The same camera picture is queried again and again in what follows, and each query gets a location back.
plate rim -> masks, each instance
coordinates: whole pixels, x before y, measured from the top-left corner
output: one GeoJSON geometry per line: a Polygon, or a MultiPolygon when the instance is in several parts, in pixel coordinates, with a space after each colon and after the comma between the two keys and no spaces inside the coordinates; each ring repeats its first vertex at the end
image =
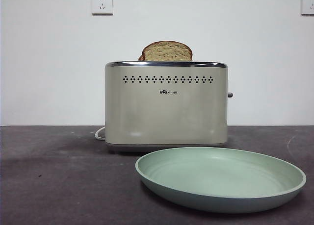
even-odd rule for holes
{"type": "Polygon", "coordinates": [[[277,196],[282,196],[282,195],[286,195],[286,194],[289,194],[289,193],[292,193],[292,192],[295,192],[295,191],[298,191],[299,189],[301,189],[305,183],[306,183],[306,175],[305,173],[297,166],[285,161],[285,160],[282,160],[282,159],[279,159],[277,157],[274,157],[274,156],[270,156],[270,155],[266,155],[266,154],[262,154],[262,153],[258,153],[258,152],[254,152],[254,151],[249,151],[249,150],[240,150],[240,149],[230,149],[230,148],[213,148],[213,147],[181,147],[181,148],[169,148],[169,149],[162,149],[162,150],[157,150],[157,151],[153,151],[151,153],[148,153],[148,154],[145,154],[143,156],[141,156],[140,158],[137,159],[136,163],[135,163],[135,169],[136,171],[145,179],[149,180],[150,182],[153,182],[159,186],[162,186],[162,187],[166,187],[168,189],[171,189],[171,190],[175,190],[175,191],[179,191],[179,192],[183,192],[183,193],[188,193],[188,194],[192,194],[192,195],[198,195],[198,196],[205,196],[205,197],[214,197],[214,198],[225,198],[225,199],[263,199],[263,198],[271,198],[271,197],[277,197],[277,196]],[[167,185],[164,185],[164,184],[161,184],[159,182],[156,182],[154,179],[146,176],[143,172],[141,172],[141,170],[139,169],[138,167],[138,164],[139,162],[141,161],[141,159],[143,159],[144,157],[147,157],[148,155],[151,155],[151,154],[154,154],[156,152],[159,152],[159,151],[165,151],[165,150],[181,150],[181,149],[223,149],[223,150],[235,150],[235,151],[243,151],[243,152],[248,152],[248,153],[252,153],[252,154],[258,154],[258,155],[262,155],[262,156],[266,156],[266,157],[270,157],[270,158],[273,158],[275,160],[279,160],[279,161],[282,161],[286,164],[289,164],[291,166],[293,166],[301,175],[302,175],[302,182],[300,184],[298,184],[297,186],[289,189],[289,190],[285,190],[285,191],[282,191],[282,192],[279,192],[279,193],[273,193],[273,194],[269,194],[267,196],[261,196],[261,197],[230,197],[230,196],[219,196],[219,195],[215,195],[215,194],[200,194],[200,193],[193,193],[193,192],[189,192],[189,191],[186,191],[186,190],[179,190],[177,188],[173,188],[173,187],[169,187],[167,185]]]}

toaster base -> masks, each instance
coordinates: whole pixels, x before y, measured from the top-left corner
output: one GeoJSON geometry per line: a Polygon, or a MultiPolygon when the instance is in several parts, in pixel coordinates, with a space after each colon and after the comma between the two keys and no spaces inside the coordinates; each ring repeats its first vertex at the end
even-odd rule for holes
{"type": "Polygon", "coordinates": [[[105,142],[108,150],[114,153],[119,152],[152,152],[156,150],[168,148],[183,148],[183,147],[220,147],[225,143],[201,143],[201,144],[112,144],[105,142]]]}

metal trim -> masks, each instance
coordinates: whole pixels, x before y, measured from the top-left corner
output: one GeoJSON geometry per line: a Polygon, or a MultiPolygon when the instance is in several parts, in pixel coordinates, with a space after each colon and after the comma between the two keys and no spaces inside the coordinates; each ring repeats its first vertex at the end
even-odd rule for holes
{"type": "Polygon", "coordinates": [[[108,150],[113,152],[152,152],[168,148],[182,147],[221,147],[224,143],[199,143],[199,144],[114,144],[105,141],[108,150]]]}
{"type": "Polygon", "coordinates": [[[118,61],[109,62],[106,67],[220,67],[228,68],[219,62],[171,62],[171,61],[118,61]]]}

white cord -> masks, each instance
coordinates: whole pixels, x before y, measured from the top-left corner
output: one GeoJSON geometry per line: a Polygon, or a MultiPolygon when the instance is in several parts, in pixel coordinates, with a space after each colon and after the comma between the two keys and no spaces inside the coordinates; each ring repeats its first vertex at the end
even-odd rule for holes
{"type": "Polygon", "coordinates": [[[96,133],[95,133],[95,138],[96,138],[97,140],[106,140],[106,138],[103,138],[103,137],[99,137],[99,136],[98,136],[99,132],[102,131],[103,129],[105,129],[105,127],[101,127],[100,129],[98,129],[98,130],[96,131],[96,133]]]}

wall outlet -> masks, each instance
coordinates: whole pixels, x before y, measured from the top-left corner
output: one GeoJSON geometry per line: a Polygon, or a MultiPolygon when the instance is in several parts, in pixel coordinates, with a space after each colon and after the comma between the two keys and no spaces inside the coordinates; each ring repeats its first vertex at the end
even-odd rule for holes
{"type": "Polygon", "coordinates": [[[314,0],[301,0],[301,14],[314,15],[314,0]]]}
{"type": "Polygon", "coordinates": [[[92,0],[93,15],[112,15],[113,0],[92,0]]]}

